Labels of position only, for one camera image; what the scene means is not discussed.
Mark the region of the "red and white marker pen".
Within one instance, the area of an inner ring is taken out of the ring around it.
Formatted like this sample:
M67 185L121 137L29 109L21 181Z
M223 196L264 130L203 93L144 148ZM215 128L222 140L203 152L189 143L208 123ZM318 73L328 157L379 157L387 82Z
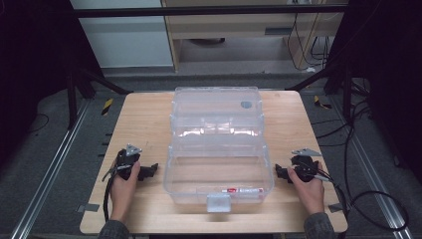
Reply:
M226 188L222 189L223 193L238 193L238 194L260 194L264 192L263 188Z

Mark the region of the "light wooden desk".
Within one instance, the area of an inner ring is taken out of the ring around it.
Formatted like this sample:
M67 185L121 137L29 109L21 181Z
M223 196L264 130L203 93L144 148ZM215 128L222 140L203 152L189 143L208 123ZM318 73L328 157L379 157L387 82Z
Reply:
M160 0L164 7L317 5L346 4L348 0ZM311 48L317 37L336 35L343 14L288 13L167 16L171 41L232 37L283 37L294 65L303 69L311 63Z

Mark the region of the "person's right hand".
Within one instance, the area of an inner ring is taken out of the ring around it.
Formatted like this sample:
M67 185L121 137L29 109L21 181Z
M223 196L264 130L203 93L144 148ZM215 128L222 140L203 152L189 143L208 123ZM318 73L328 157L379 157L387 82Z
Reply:
M288 176L308 214L323 213L324 187L322 181L314 178L309 182L303 182L291 167L288 168Z

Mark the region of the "yellow and black striped tape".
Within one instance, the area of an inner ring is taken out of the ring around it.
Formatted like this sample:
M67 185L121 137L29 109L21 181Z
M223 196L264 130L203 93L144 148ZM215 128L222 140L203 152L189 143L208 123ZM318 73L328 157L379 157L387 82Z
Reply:
M109 111L109 109L112 105L112 102L113 102L113 98L109 98L105 101L104 107L103 107L102 112L101 112L102 116L107 115L107 113L108 113L108 111Z
M332 109L332 106L330 104L323 103L320 100L320 97L319 96L314 96L314 104L315 104L315 106L320 107L320 108L323 108L323 109L326 109L326 110Z

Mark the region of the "clear plastic storage box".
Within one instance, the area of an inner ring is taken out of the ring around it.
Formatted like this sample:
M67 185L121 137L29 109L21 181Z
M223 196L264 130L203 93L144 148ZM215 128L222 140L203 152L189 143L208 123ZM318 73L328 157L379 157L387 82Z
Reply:
M174 202L204 204L209 212L223 213L238 203L261 203L272 192L274 176L257 88L178 88L170 129L163 187ZM232 187L264 192L221 192Z

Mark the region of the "black horizontal metal bar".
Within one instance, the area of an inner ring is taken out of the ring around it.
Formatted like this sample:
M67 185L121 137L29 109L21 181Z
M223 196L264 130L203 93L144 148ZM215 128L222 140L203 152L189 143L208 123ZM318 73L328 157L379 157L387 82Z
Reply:
M347 9L347 4L242 6L230 5L161 8L77 9L71 11L70 15L74 15L78 18L202 16L242 14L339 13L345 12Z

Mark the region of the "person's left hand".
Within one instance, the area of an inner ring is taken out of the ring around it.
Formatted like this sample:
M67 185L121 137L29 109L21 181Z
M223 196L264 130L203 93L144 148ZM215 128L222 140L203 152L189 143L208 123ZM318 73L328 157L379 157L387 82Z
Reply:
M139 172L140 163L137 161L133 165L131 175L128 179L123 179L119 175L114 178L110 189L112 202L112 211L109 217L110 220L116 220L123 224L126 223L136 190Z

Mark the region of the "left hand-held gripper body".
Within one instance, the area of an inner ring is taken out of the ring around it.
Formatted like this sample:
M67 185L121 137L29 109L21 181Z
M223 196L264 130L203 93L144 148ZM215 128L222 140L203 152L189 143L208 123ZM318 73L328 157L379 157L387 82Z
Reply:
M133 165L139 160L141 153L141 148L128 143L126 148L123 148L116 156L116 173L124 180L128 180L131 175L131 169Z

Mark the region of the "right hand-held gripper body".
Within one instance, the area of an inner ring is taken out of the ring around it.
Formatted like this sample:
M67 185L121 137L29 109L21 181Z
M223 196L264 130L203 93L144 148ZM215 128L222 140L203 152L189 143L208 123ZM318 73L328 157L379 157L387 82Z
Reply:
M317 152L303 148L293 150L292 154L294 155L291 158L292 167L298 179L302 182L310 182L319 175L319 162L312 159L312 156L317 155Z

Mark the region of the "black curtain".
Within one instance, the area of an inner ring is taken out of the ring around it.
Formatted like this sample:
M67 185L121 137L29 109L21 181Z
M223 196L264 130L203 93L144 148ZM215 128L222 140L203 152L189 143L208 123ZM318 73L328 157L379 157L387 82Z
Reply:
M422 0L348 0L331 54L370 82L369 102L422 185Z
M43 98L67 87L63 44L79 68L102 72L71 0L0 0L0 170Z

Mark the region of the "black metal stand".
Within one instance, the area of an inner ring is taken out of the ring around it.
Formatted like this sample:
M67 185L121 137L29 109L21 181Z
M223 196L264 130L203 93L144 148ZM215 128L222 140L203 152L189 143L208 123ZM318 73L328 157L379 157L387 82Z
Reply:
M92 99L96 95L91 81L99 83L119 95L130 94L129 90L123 89L109 82L105 77L101 77L87 69L77 68L75 66L69 67L66 74L69 109L68 129L72 129L78 119L76 90L80 91L84 99Z
M329 63L323 70L313 74L304 81L286 88L286 91L299 92L306 86L319 79L327 78L323 90L327 94L334 94L342 88L342 115L347 122L351 122L351 66L348 58L341 58Z

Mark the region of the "aluminium floor rail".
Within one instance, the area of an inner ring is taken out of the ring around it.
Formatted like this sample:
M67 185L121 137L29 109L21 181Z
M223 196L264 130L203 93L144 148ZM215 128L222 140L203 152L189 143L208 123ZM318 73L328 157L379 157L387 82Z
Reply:
M81 107L77 112L77 119L74 125L66 131L66 134L61 141L47 171L44 174L34 196L27 206L24 214L21 216L10 239L27 239L31 229L42 209L44 203L49 195L49 192L56 181L56 178L61 170L61 167L67 158L69 150L71 149L78 132L83 124L87 111L91 105L91 100L82 100Z
M394 198L388 193L386 186L382 182L377 171L369 161L369 158L364 151L364 148L358 138L354 133L354 117L351 115L351 122L347 122L342 115L342 107L340 102L337 99L333 99L332 106L335 112L338 114L339 119L346 125L346 141L344 145L344 164L343 164L343 173L344 173L344 184L346 187L346 194L349 202L349 207L354 209L362 218L364 218L368 223L381 228L383 230L390 231L396 239L414 239L408 224L410 217L406 208L401 204L401 202ZM348 150L352 149L354 157L359 163L360 171L364 174L370 189L367 191L359 192L355 195L352 195L349 190L348 184L348 175L347 175L347 155ZM362 199L364 196L369 195L373 196L377 202L378 207L380 208L386 225L382 225L380 222L374 221L365 213L361 208L356 206L356 202L359 199Z

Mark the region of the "white cabinet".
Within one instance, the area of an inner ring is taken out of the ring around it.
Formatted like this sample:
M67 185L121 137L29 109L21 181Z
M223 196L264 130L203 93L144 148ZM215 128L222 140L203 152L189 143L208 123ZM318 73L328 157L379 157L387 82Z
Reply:
M160 0L71 0L76 10L154 8ZM172 67L164 18L81 18L96 58L103 69Z

